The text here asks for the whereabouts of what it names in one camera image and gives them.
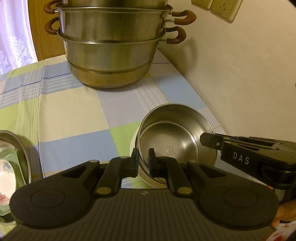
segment curtain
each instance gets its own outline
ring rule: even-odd
[[[34,62],[27,0],[0,0],[0,75]]]

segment checkered tablecloth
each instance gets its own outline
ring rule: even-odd
[[[182,103],[223,129],[190,84],[157,50],[149,73],[122,88],[98,90],[80,83],[66,56],[0,76],[0,129],[16,133],[27,148],[32,180],[88,160],[129,156],[131,139],[145,115],[164,103]],[[125,188],[146,188],[139,178]]]

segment power outlet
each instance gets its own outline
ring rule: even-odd
[[[213,0],[210,10],[232,22],[241,3],[242,0]]]
[[[210,9],[213,0],[191,0],[191,2],[197,6],[201,6]]]

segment wall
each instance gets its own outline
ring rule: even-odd
[[[296,8],[288,0],[244,0],[229,24],[190,0],[169,4],[197,20],[184,26],[183,43],[159,49],[226,133],[296,142]]]

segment metal bowl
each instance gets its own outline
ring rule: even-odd
[[[25,146],[23,145],[21,140],[17,137],[16,134],[14,134],[11,131],[0,130],[0,141],[7,142],[18,149],[17,156],[19,158],[20,167],[21,167],[25,182],[26,184],[31,183],[31,168],[29,164],[29,158],[28,158],[28,154],[26,152]],[[12,214],[8,213],[4,216],[0,216],[0,224],[2,225],[15,224],[15,220]]]
[[[173,10],[81,7],[58,4],[60,31],[68,37],[87,41],[141,42],[155,39],[162,32]]]
[[[50,20],[45,29],[55,32]],[[177,31],[174,39],[162,39],[166,32]],[[185,40],[186,32],[179,26],[165,28],[161,35],[142,42],[88,42],[78,41],[59,32],[64,40],[69,69],[82,83],[99,88],[115,88],[142,78],[149,70],[159,41],[178,44]]]
[[[179,163],[198,160],[214,166],[217,151],[201,145],[199,139],[204,132],[214,133],[209,122],[196,110],[183,105],[169,103],[151,110],[142,121],[136,140],[140,152],[140,175],[148,181],[148,150],[154,148],[156,156],[169,156]],[[165,187],[165,180],[155,178],[150,185]]]

